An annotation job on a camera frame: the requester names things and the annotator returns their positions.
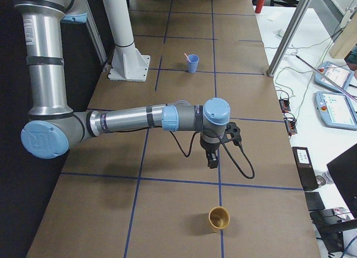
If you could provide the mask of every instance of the blue cup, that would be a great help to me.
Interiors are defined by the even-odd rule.
[[[195,73],[197,66],[199,65],[200,58],[198,55],[188,55],[190,61],[187,60],[187,71],[189,73]]]

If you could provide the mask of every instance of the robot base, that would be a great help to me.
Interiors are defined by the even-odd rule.
[[[135,48],[138,62],[129,62],[125,53],[118,55],[117,51],[116,48],[108,78],[114,81],[146,81],[150,56],[141,55]]]

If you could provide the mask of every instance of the blue tape line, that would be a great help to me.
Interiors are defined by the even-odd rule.
[[[160,57],[160,63],[158,64],[158,71],[157,71],[156,83],[155,83],[155,91],[157,90],[158,78],[159,78],[159,76],[160,76],[161,63],[162,63],[162,56]]]
[[[212,16],[212,44],[213,44],[213,73],[214,73],[214,96],[217,97],[217,80],[216,80],[216,53],[214,45],[214,16],[213,16],[213,0],[211,0],[211,16]]]
[[[262,40],[238,40],[241,42],[263,42]]]
[[[170,22],[172,4],[173,4],[173,0],[171,0],[170,10],[169,10],[169,12],[168,12],[167,23],[166,23],[166,31],[165,31],[165,37],[164,37],[164,39],[163,39],[163,43],[166,42],[166,38],[167,38],[168,23]]]
[[[165,36],[160,35],[133,35],[134,37],[154,37],[154,38],[165,38]]]
[[[194,39],[194,40],[217,40],[217,39],[212,39],[212,38],[177,37],[177,36],[166,36],[166,38],[173,38],[173,39]]]
[[[140,176],[141,176],[141,172],[142,172],[142,169],[143,169],[143,162],[144,162],[144,156],[145,156],[148,136],[149,136],[149,129],[146,130],[146,137],[145,137],[145,143],[144,143],[144,148],[143,148],[143,155],[142,155],[141,163],[140,163],[139,177],[138,177],[138,182],[136,184],[134,202],[133,202],[133,207],[132,207],[132,214],[130,216],[130,223],[129,223],[127,241],[126,241],[126,244],[125,244],[125,250],[124,250],[124,256],[123,256],[124,258],[127,257],[127,253],[128,253],[130,234],[132,232],[132,225],[133,225],[133,219],[134,219],[134,213],[135,213],[135,206],[136,206],[136,200],[138,198],[138,193],[139,193]]]
[[[176,179],[151,178],[151,177],[141,177],[141,180],[159,181],[159,182],[172,182],[172,183],[186,183],[186,184],[208,184],[208,185],[211,185],[211,186],[218,186],[219,185],[218,183],[214,183],[214,182],[176,180]]]
[[[255,17],[254,14],[233,14],[233,13],[213,13],[221,16],[246,16],[246,17]]]
[[[186,70],[176,70],[176,69],[161,69],[161,70],[186,72]],[[203,71],[203,70],[197,70],[196,72],[211,73],[211,74],[264,75],[263,73],[250,73],[250,72],[218,72],[218,71],[215,72],[215,71]]]
[[[129,11],[137,11],[137,12],[154,12],[154,13],[168,13],[168,11],[160,11],[160,10],[143,10],[143,9],[129,9]]]
[[[96,174],[96,173],[71,173],[71,172],[61,172],[61,174],[68,176],[91,176],[91,177],[103,177],[103,178],[119,178],[119,179],[130,179],[137,180],[135,176],[113,176],[111,174]]]
[[[227,187],[249,187],[249,188],[303,191],[302,188],[297,188],[297,187],[272,187],[272,186],[257,186],[257,185],[253,185],[253,184],[231,184],[231,183],[222,183],[221,185],[227,186]]]
[[[199,12],[178,12],[178,11],[172,11],[172,13],[175,13],[175,14],[211,14],[211,13],[199,13]]]
[[[219,183],[215,183],[215,182],[204,182],[204,181],[176,180],[176,179],[151,178],[151,177],[112,176],[112,175],[108,175],[108,174],[92,174],[92,173],[71,173],[71,172],[63,172],[63,173],[61,173],[61,174],[68,174],[68,175],[73,175],[73,176],[123,178],[123,179],[132,179],[132,180],[140,179],[140,180],[144,180],[144,181],[187,183],[187,184],[207,184],[207,185],[211,185],[211,186],[219,186]],[[302,188],[296,188],[296,187],[259,186],[259,185],[253,185],[253,184],[221,183],[221,186],[303,191]]]
[[[265,121],[268,123],[284,123],[283,120],[263,120],[263,119],[247,119],[247,118],[231,118],[233,120],[250,120],[250,121]]]
[[[222,180],[221,180],[221,159],[218,149],[218,196],[219,196],[219,206],[222,206]]]
[[[143,10],[143,9],[130,9],[129,11],[139,11],[139,12],[156,12],[156,13],[169,13],[169,11],[160,11],[160,10]],[[182,14],[211,14],[211,13],[199,13],[199,12],[178,12],[172,11],[171,13],[182,13]],[[248,16],[255,17],[254,14],[234,14],[234,13],[213,13],[222,16]]]
[[[224,234],[221,230],[221,258],[224,258]]]
[[[180,37],[180,36],[160,36],[160,35],[133,35],[134,37],[153,37],[153,38],[173,38],[173,39],[192,39],[192,40],[213,40],[212,38],[199,37]]]
[[[227,71],[216,71],[217,74],[239,74],[239,75],[264,75],[264,73],[254,73],[254,72],[227,72]]]

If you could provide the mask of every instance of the red object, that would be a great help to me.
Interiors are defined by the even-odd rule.
[[[255,12],[256,12],[257,14],[260,14],[260,12],[262,11],[262,7],[263,7],[263,5],[264,5],[264,1],[265,1],[265,0],[258,0],[257,6],[256,6],[256,8],[255,8]]]

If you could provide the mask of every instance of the white pillar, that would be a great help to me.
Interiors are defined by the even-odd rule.
[[[145,81],[150,56],[141,55],[135,48],[126,0],[103,0],[103,3],[115,42],[109,79]]]

